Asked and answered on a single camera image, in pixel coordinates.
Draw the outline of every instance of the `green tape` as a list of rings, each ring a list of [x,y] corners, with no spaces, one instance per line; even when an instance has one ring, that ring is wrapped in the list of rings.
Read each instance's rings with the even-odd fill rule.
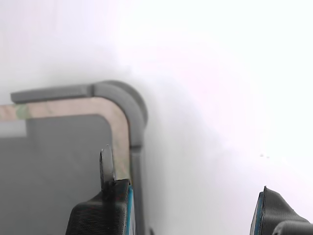
[[[16,117],[18,119],[31,118],[29,108],[26,104],[16,104],[14,108],[15,108]]]

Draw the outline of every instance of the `white background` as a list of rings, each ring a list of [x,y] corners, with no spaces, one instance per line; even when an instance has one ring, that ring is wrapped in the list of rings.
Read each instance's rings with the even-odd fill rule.
[[[0,103],[139,90],[157,235],[248,234],[264,185],[312,222],[313,5],[292,2],[0,0]]]

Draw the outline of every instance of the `blue edge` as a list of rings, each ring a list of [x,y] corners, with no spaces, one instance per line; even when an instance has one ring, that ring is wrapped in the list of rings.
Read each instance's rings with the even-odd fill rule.
[[[264,198],[264,192],[261,192],[259,196],[259,200],[258,200],[258,206],[257,206],[258,210],[256,212],[254,235],[259,235],[260,228],[261,228],[263,198]]]
[[[127,204],[127,225],[126,225],[126,234],[129,235],[130,224],[131,224],[131,211],[133,204],[133,186],[129,185],[128,189],[128,204]]]

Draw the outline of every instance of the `gray plastic frame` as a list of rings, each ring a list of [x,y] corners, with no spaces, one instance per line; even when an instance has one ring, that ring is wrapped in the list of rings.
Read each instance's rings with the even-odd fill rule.
[[[16,104],[83,97],[102,97],[114,102],[128,120],[136,234],[147,234],[147,216],[143,206],[141,173],[142,158],[144,157],[144,130],[148,121],[148,111],[140,94],[128,84],[112,80],[89,85],[36,89],[11,94],[11,100]]]

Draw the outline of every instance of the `dark gray surface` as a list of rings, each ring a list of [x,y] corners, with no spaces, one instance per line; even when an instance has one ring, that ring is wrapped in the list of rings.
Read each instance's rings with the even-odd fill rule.
[[[100,153],[100,178],[101,190],[108,191],[115,181],[115,170],[113,165],[113,154],[111,147],[107,144]]]
[[[71,209],[101,190],[106,144],[97,115],[33,119],[27,138],[0,138],[0,234],[64,235]]]
[[[13,92],[11,93],[11,100],[16,104],[20,104],[46,100],[73,99],[92,96],[92,85],[75,85]]]

